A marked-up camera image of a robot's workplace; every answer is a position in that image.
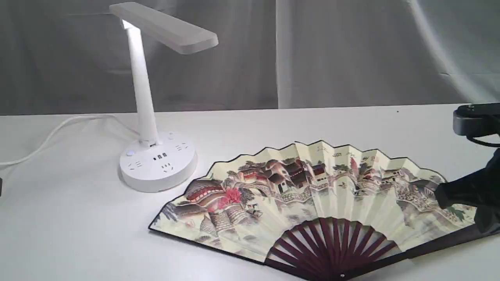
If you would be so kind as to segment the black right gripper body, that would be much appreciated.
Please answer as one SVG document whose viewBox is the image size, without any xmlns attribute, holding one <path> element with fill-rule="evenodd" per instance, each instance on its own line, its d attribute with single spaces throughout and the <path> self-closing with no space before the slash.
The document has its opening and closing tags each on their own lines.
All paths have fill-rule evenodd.
<svg viewBox="0 0 500 281">
<path fill-rule="evenodd" d="M 500 208 L 500 150 L 480 171 L 480 203 L 475 214 L 475 223 L 481 233 L 493 233 L 499 229 Z"/>
</svg>

